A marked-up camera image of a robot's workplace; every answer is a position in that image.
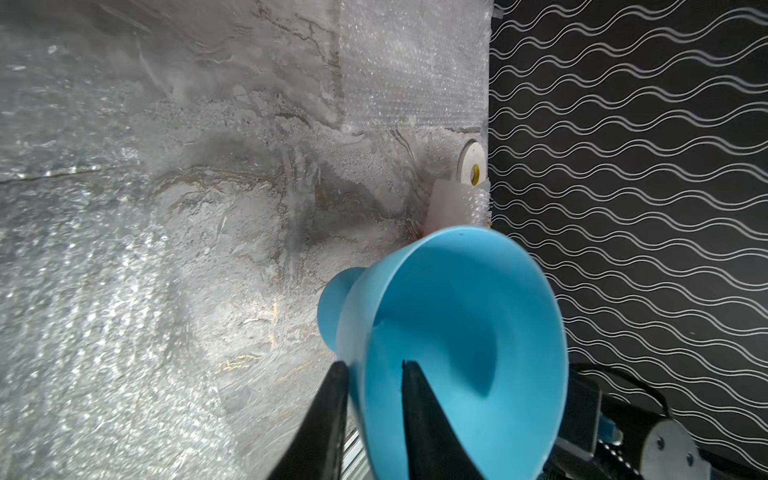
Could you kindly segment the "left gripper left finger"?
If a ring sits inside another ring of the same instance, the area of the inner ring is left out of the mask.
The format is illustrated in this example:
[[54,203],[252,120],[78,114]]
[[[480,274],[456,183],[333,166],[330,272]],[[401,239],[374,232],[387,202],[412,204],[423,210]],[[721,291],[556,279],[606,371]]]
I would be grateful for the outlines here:
[[342,478],[348,389],[348,366],[336,361],[269,479]]

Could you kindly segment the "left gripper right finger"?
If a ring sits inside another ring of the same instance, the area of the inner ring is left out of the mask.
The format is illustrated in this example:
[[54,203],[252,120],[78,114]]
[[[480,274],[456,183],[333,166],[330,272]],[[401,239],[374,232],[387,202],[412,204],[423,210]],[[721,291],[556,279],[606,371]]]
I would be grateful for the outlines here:
[[402,363],[402,410],[410,479],[482,479],[416,361]]

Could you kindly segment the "blue wine glass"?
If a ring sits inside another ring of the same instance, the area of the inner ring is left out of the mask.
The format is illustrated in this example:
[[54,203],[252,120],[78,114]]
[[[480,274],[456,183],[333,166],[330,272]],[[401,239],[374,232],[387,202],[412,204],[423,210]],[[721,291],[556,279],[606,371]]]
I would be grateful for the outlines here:
[[568,355],[554,293],[507,236],[439,230],[370,267],[341,271],[318,303],[321,336],[350,370],[350,396],[379,479],[408,475],[402,365],[419,364],[487,479],[533,479],[561,424]]

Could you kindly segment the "bubble wrap of orange glass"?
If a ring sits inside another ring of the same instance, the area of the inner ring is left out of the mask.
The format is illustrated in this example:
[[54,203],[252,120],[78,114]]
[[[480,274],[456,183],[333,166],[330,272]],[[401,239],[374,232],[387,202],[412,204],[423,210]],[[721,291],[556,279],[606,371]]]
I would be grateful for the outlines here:
[[1,475],[240,479],[138,169],[1,187]]

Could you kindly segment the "bubble wrap of blue glass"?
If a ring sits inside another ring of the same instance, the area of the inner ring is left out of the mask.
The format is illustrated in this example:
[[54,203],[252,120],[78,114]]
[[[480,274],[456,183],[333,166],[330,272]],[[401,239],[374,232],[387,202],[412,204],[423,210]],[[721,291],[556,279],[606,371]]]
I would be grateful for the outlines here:
[[344,126],[475,129],[487,120],[490,1],[343,1]]

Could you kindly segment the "red wine glass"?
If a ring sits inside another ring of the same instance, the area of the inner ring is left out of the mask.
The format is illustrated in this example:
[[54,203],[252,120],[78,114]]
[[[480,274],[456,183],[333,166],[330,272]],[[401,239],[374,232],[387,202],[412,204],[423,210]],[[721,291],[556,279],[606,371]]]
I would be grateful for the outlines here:
[[423,235],[454,226],[490,225],[490,182],[476,186],[439,179],[434,183],[429,200]]

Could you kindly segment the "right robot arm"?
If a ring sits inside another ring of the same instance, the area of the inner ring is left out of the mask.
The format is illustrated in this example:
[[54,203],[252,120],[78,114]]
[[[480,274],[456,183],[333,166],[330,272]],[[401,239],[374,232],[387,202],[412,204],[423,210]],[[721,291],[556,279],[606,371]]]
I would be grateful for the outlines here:
[[[658,413],[611,398],[586,375],[628,382]],[[613,367],[572,363],[560,429],[541,479],[765,479],[767,475],[701,449],[664,395]]]

